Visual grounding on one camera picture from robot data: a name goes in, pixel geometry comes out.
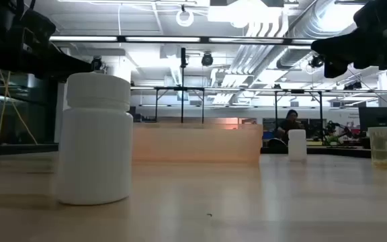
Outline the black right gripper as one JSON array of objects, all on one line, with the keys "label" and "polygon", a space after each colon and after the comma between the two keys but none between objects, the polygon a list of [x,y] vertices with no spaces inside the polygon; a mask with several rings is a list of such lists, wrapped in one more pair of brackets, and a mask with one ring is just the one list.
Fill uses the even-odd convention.
[{"label": "black right gripper", "polygon": [[348,34],[315,40],[311,44],[311,50],[326,60],[325,78],[345,74],[350,65],[356,69],[370,66],[387,69],[387,22],[356,21],[356,26]]}]

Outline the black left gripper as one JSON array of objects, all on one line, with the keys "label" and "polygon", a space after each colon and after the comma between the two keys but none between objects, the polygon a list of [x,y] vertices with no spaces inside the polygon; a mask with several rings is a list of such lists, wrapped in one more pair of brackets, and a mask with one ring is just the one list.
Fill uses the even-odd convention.
[{"label": "black left gripper", "polygon": [[0,38],[0,69],[36,73],[41,80],[66,82],[68,75],[91,71],[91,64],[65,54],[32,32],[11,32]]}]

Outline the large white pill bottle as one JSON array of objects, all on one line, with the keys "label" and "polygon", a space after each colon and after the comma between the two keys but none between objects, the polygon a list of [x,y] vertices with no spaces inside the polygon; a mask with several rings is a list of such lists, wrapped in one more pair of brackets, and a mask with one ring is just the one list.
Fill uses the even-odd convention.
[{"label": "large white pill bottle", "polygon": [[123,200],[132,181],[133,117],[130,83],[101,73],[67,79],[68,109],[56,170],[56,199],[63,204],[98,205]]}]

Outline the small white pill bottle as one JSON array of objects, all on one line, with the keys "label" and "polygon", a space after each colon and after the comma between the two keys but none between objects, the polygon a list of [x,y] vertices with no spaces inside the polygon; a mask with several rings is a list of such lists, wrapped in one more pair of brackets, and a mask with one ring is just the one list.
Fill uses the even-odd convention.
[{"label": "small white pill bottle", "polygon": [[293,129],[288,131],[288,157],[291,161],[307,160],[306,131]]}]

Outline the clear yellowish plastic cup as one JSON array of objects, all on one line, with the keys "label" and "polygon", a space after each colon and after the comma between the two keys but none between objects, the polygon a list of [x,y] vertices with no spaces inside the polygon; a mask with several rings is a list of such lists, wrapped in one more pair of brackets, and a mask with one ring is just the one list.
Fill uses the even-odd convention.
[{"label": "clear yellowish plastic cup", "polygon": [[387,127],[368,128],[372,165],[387,169]]}]

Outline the translucent orange plastic basket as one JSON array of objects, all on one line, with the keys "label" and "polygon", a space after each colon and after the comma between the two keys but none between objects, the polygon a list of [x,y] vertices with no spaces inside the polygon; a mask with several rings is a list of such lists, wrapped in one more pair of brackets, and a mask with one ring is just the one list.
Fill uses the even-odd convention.
[{"label": "translucent orange plastic basket", "polygon": [[136,123],[133,160],[140,162],[256,163],[258,124]]}]

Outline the black ceiling spotlight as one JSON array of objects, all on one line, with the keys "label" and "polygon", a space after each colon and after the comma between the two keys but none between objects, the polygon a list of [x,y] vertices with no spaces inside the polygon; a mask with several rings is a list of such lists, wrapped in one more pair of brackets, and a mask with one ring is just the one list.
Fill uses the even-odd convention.
[{"label": "black ceiling spotlight", "polygon": [[346,83],[343,89],[346,91],[349,91],[349,90],[358,90],[361,88],[362,88],[361,81],[353,81],[350,83]]}]

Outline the person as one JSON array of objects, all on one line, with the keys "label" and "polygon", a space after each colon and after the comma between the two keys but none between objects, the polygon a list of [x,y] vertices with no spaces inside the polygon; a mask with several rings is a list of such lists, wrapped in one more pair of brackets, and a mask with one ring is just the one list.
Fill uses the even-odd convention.
[{"label": "person", "polygon": [[286,118],[280,122],[276,130],[276,136],[278,139],[282,140],[288,144],[289,136],[288,133],[290,130],[299,130],[304,129],[304,125],[298,121],[298,113],[296,110],[289,110]]}]

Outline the black office chair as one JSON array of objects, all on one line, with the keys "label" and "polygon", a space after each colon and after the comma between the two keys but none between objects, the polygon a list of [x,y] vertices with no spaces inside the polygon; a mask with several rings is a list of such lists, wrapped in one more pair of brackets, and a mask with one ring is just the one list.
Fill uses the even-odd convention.
[{"label": "black office chair", "polygon": [[287,144],[279,138],[272,138],[268,140],[268,147],[270,149],[286,149],[288,148]]}]

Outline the black bar with light strips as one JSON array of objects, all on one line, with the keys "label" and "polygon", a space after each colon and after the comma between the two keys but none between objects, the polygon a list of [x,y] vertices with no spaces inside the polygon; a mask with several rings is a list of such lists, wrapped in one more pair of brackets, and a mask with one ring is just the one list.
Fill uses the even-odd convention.
[{"label": "black bar with light strips", "polygon": [[209,37],[209,36],[51,36],[52,42],[133,44],[242,44],[310,46],[314,38]]}]

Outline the black metal frame stand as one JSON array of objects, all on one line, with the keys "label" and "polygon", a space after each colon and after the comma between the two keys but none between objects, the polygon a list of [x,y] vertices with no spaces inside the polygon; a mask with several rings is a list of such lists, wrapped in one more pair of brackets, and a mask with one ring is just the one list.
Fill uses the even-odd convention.
[{"label": "black metal frame stand", "polygon": [[[320,139],[323,142],[324,141],[324,134],[323,134],[323,92],[322,91],[312,91],[312,90],[305,90],[305,89],[283,89],[284,93],[290,92],[291,94],[303,94],[303,93],[308,93],[310,94],[314,100],[316,100],[319,103],[319,110],[320,110],[320,122],[316,126],[316,130],[320,131]],[[276,135],[276,130],[280,122],[276,122],[275,126],[275,135]]]},{"label": "black metal frame stand", "polygon": [[200,105],[202,109],[201,118],[202,118],[202,124],[204,123],[204,108],[205,108],[205,94],[206,94],[206,90],[204,87],[174,86],[174,87],[154,87],[153,89],[155,90],[155,120],[156,121],[158,121],[158,104],[160,99],[160,95],[159,95],[160,90],[181,92],[181,104],[180,104],[180,108],[181,108],[180,122],[181,123],[184,123],[184,117],[185,117],[184,109],[187,107],[184,101],[184,94],[187,93],[188,91],[192,91],[199,97],[201,101],[201,105]]}]

